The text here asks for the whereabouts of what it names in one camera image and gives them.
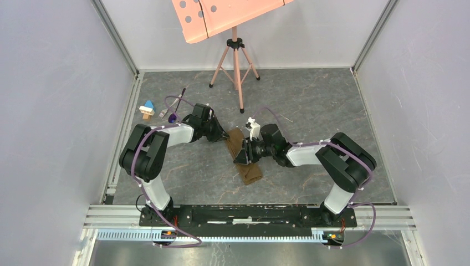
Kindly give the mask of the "brown cloth napkin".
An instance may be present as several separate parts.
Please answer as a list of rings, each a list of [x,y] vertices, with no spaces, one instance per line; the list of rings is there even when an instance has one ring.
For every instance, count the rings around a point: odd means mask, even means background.
[[[244,134],[239,128],[227,131],[226,146],[245,185],[250,185],[263,177],[257,163],[248,163],[246,150],[243,148]]]

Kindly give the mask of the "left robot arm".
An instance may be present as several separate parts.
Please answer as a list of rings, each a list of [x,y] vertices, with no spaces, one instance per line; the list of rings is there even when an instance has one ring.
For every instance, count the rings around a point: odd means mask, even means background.
[[[209,142],[229,138],[213,109],[196,104],[181,122],[155,128],[137,124],[120,154],[119,166],[138,184],[146,205],[154,209],[153,219],[161,226],[169,225],[174,219],[173,200],[160,175],[167,148],[202,137]]]

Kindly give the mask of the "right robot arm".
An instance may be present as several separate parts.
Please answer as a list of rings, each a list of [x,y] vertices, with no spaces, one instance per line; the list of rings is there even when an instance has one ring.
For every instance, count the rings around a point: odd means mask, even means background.
[[[282,167],[323,166],[334,181],[320,205],[320,219],[327,226],[342,220],[344,209],[377,166],[375,158],[343,132],[315,143],[291,144],[276,124],[259,126],[249,122],[246,126],[250,136],[242,140],[235,164],[251,165],[262,157],[271,157]]]

